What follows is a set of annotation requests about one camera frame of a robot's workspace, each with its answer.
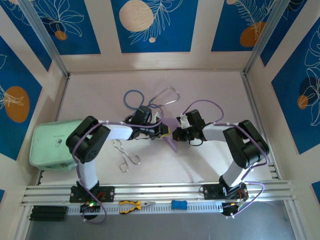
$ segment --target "orange wire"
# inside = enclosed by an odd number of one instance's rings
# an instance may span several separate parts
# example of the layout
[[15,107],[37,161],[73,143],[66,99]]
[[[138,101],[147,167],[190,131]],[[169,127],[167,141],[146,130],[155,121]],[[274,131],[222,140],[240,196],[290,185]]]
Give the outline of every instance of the orange wire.
[[241,191],[238,191],[238,193],[239,193],[240,200],[242,200],[242,194],[241,194]]
[[102,196],[102,197],[101,197],[101,200],[100,200],[100,201],[102,202],[102,201],[104,200],[105,196],[106,196],[106,193],[105,193],[105,192],[100,192],[100,193],[96,196],[96,198],[99,199],[100,196]]
[[243,191],[243,190],[241,190],[241,191],[244,193],[244,195],[246,195],[248,197],[248,194],[245,191]]

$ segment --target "green container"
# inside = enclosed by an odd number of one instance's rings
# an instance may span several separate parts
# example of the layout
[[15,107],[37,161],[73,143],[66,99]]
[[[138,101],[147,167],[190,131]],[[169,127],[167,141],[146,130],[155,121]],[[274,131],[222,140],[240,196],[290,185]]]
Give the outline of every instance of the green container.
[[76,163],[66,140],[81,122],[49,122],[37,126],[31,142],[30,164],[40,170],[69,171],[74,168]]

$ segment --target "white platform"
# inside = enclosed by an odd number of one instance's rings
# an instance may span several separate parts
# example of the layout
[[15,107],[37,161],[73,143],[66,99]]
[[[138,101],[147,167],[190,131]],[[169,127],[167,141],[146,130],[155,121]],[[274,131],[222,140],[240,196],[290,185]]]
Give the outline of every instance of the white platform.
[[[180,99],[164,106],[165,117],[177,117],[195,100],[207,99],[217,102],[224,109],[222,123],[238,123],[243,120],[255,122],[239,72],[216,72],[211,70],[161,70],[127,71],[71,75],[61,107],[59,121],[83,119],[92,115],[99,120],[119,122],[133,113],[123,103],[124,94],[131,89],[143,92],[144,104],[166,87],[174,87]],[[174,98],[172,92],[160,97],[156,104]],[[130,93],[127,102],[138,106],[141,97]],[[196,103],[205,122],[214,122],[221,113],[207,102]],[[122,173],[120,152],[112,142],[104,144],[97,161],[97,175],[101,184],[143,183],[193,183],[218,181],[232,162],[225,142],[210,141],[195,147],[187,142],[178,143],[174,153],[163,140],[132,140],[123,142],[124,150],[137,154],[140,165],[129,162],[129,171]],[[42,185],[71,185],[76,182],[75,170],[71,172],[45,171]],[[267,166],[256,168],[247,180],[271,180]]]

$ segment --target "beige circle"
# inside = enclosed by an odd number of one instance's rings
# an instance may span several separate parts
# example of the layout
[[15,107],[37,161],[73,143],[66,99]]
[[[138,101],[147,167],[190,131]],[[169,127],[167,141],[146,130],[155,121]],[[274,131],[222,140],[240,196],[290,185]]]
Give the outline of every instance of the beige circle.
[[13,4],[15,4],[15,5],[18,5],[17,0],[8,0],[8,1],[13,3]]
[[126,2],[119,11],[120,22],[131,32],[146,30],[154,22],[151,8],[141,0]]
[[226,0],[226,3],[229,5],[235,4],[238,0]]

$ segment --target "yellow handle pliers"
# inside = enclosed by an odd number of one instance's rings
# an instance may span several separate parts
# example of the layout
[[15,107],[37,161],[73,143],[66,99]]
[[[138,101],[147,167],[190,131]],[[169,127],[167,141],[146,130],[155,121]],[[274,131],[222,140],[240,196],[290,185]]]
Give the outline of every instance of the yellow handle pliers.
[[132,204],[132,205],[135,205],[133,208],[127,210],[127,211],[120,211],[119,213],[120,214],[129,214],[135,210],[141,210],[142,207],[146,207],[146,206],[149,206],[149,205],[152,205],[152,204],[155,204],[154,201],[144,201],[144,202],[141,202],[141,201],[128,201],[128,200],[124,200],[124,201],[119,201],[119,204],[120,205],[123,205],[123,204]]

